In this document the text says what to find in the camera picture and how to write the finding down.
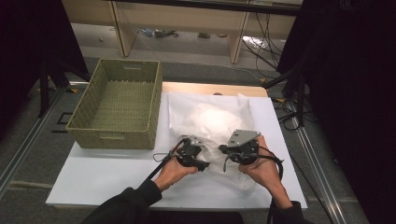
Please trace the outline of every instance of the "white tabletop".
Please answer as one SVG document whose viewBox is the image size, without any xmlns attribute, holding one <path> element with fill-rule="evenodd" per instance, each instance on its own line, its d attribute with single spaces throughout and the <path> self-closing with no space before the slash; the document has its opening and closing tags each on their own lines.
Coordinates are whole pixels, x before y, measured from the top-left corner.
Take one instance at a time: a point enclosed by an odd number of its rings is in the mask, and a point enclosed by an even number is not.
<svg viewBox="0 0 396 224">
<path fill-rule="evenodd" d="M 235 100 L 224 96 L 224 100 Z M 270 98 L 248 97 L 254 119 L 254 131 L 265 136 L 268 147 L 284 160 L 283 184 L 291 200 L 306 202 Z M 158 166 L 152 155 L 167 152 L 179 139 L 168 128 L 167 93 L 163 93 L 156 144 L 153 150 L 86 149 L 75 143 L 46 201 L 57 207 L 97 206 L 121 193 L 137 188 Z M 271 195 L 260 185 L 241 190 L 207 178 L 199 172 L 188 175 L 163 193 L 163 199 L 151 206 L 161 210 L 224 210 L 268 208 Z"/>
</svg>

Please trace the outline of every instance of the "black curtain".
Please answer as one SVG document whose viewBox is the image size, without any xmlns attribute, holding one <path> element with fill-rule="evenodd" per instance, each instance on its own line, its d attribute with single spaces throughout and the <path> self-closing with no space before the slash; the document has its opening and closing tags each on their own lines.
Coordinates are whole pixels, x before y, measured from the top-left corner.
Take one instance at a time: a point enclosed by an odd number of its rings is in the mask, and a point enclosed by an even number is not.
<svg viewBox="0 0 396 224">
<path fill-rule="evenodd" d="M 43 61 L 57 85 L 67 85 L 64 72 L 88 74 L 61 0 L 1 1 L 0 44 L 0 136 L 38 80 Z"/>
<path fill-rule="evenodd" d="M 352 11 L 333 1 L 322 8 L 323 16 L 306 21 L 310 28 L 306 34 L 300 32 L 304 20 L 294 24 L 279 69 L 304 65 L 305 73 L 298 76 L 305 76 L 320 125 L 364 213 L 370 223 L 392 223 L 396 6 L 394 1 L 372 1 Z M 320 41 L 310 45 L 318 36 Z M 304 48 L 299 40 L 306 43 Z"/>
</svg>

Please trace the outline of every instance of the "basket handle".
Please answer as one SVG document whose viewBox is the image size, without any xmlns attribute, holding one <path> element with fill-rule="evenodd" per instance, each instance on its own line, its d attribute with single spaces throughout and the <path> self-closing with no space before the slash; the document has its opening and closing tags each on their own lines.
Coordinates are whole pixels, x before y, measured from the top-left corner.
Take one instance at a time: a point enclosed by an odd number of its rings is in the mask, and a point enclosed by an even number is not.
<svg viewBox="0 0 396 224">
<path fill-rule="evenodd" d="M 124 133 L 99 133 L 98 134 L 102 139 L 113 139 L 113 140 L 124 140 Z"/>
<path fill-rule="evenodd" d="M 124 69 L 142 70 L 142 64 L 141 63 L 123 62 L 122 65 L 123 65 Z"/>
</svg>

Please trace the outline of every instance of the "person's left hand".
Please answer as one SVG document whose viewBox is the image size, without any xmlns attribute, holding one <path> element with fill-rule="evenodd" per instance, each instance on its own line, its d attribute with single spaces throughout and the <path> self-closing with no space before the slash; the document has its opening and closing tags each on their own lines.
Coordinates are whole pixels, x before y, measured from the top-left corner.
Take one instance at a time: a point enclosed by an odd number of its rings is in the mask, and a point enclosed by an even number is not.
<svg viewBox="0 0 396 224">
<path fill-rule="evenodd" d="M 154 183 L 158 186 L 161 192 L 169 189 L 171 185 L 175 184 L 185 175 L 190 175 L 198 172 L 198 168 L 195 166 L 184 167 L 178 163 L 176 157 L 172 157 L 165 166 L 161 169 L 160 174 L 154 180 Z"/>
</svg>

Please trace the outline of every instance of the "wicker basket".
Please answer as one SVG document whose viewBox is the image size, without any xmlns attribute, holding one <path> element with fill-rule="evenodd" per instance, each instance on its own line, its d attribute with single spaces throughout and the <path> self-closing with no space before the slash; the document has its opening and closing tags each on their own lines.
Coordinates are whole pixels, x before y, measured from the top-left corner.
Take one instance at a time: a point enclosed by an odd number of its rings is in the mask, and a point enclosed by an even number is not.
<svg viewBox="0 0 396 224">
<path fill-rule="evenodd" d="M 154 149 L 160 62 L 100 60 L 66 130 L 85 148 Z"/>
</svg>

